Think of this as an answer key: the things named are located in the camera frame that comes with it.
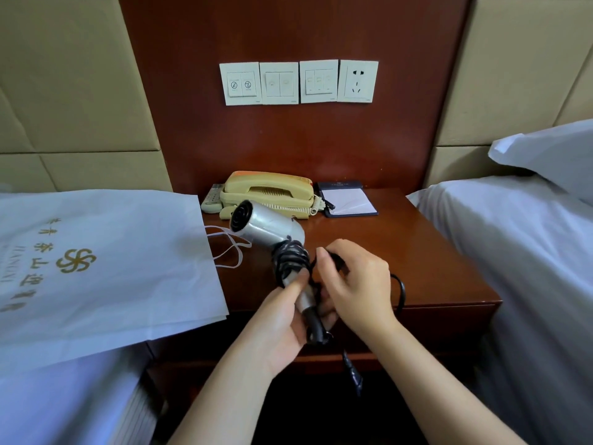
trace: right hand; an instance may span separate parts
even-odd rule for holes
[[[317,248],[317,268],[338,315],[363,341],[397,323],[391,306],[389,264],[361,246],[338,239]],[[340,256],[349,273],[344,279],[328,251]]]

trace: white pillow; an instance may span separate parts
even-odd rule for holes
[[[593,205],[593,119],[494,141],[488,156],[532,170]]]

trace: remote control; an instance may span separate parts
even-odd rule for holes
[[[202,210],[207,214],[218,214],[222,210],[221,192],[224,184],[213,184],[202,202]]]

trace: wall switch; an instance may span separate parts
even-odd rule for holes
[[[301,103],[337,101],[338,60],[301,61]]]
[[[263,104],[298,104],[298,62],[260,62]]]
[[[378,68],[378,61],[340,60],[337,101],[371,103]]]
[[[227,106],[262,104],[259,62],[233,62],[219,67]]]

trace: telephone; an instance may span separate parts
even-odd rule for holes
[[[230,219],[243,200],[257,201],[287,217],[306,219],[325,209],[308,178],[264,171],[234,171],[220,191],[221,219]]]

